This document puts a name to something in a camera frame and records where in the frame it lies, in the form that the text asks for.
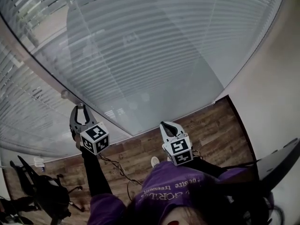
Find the wall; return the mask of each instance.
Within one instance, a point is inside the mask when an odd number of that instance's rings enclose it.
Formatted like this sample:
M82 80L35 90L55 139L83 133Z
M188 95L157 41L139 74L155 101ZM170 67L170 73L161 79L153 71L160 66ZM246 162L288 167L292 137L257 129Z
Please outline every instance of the wall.
M0 169L0 196L9 199L9 194L5 185L2 169Z
M257 158L300 137L300 0L284 0L271 31L217 98L229 94ZM300 218L300 160L273 190L286 224Z

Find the black cable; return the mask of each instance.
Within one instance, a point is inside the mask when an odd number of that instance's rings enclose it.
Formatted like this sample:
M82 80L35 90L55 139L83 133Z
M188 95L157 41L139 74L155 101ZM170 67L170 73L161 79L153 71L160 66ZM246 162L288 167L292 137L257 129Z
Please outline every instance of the black cable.
M273 211L275 213L277 213L277 215L279 216L280 225L284 225L285 224L285 213L283 212L283 210L280 207L278 207L277 205L274 205Z
M109 158L106 158L106 157L102 156L101 154L99 154L99 157L100 157L103 161L112 163L112 165L113 165L114 167L116 167L116 168L119 170L120 175L121 175L122 177L125 177L126 179L129 180L128 183L127 183L127 195L128 195L128 198L132 201L132 199L131 199L131 197L130 197L130 194L129 194L129 184L130 184L130 183L133 183L133 184L134 184L134 182L136 182L137 184L139 184L139 185L142 186L142 185L143 185L143 181L142 181L142 180L135 180L135 179L129 178L129 177L127 176L127 174L126 174L124 168L122 167L122 165L121 165L121 163L120 163L119 161L112 161L112 160L110 160Z
M200 152L199 150L193 150L193 151L192 151L192 154L193 154L193 157L199 157L199 158L201 158L202 160L204 160L203 157L202 157L202 155L201 155L201 152Z

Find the black office chair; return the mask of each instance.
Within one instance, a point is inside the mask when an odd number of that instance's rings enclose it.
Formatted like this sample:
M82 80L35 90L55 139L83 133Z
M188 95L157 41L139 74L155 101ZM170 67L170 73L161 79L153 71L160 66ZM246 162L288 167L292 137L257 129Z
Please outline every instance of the black office chair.
M38 175L22 157L18 156L23 167L15 166L11 162L11 166L16 170L22 190L25 194L34 197L34 201L52 218L51 225L60 224L60 222L71 216L68 206L71 205L77 210L83 212L84 208L79 208L70 201L69 194L75 190L82 190L81 186L77 186L68 191L61 185L61 174L57 178L51 178L46 175ZM32 184L25 173L28 173Z
M300 139L293 139L281 150L250 163L229 166L238 172L215 185L216 191L232 197L232 205L241 213L252 211L251 220L258 224L271 222L269 211L280 217L282 210L274 205L272 189L286 176L300 157Z

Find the white blinds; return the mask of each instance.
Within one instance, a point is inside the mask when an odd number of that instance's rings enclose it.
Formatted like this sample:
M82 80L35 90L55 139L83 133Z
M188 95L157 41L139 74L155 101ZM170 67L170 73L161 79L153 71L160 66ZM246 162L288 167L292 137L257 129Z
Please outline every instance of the white blinds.
M31 54L133 135L210 104L258 46L280 3L0 0Z
M20 163L17 155L32 163L80 153L69 131L74 104L34 74L0 38L0 161ZM111 132L111 142L125 139Z

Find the shoe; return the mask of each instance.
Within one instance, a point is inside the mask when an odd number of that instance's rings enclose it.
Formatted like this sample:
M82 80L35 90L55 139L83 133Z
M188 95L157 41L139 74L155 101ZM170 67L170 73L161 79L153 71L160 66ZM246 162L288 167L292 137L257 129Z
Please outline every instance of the shoe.
M159 163L160 163L160 161L159 161L159 159L157 157L152 157L151 158L151 165L152 165L152 167L154 167L155 165L157 165Z

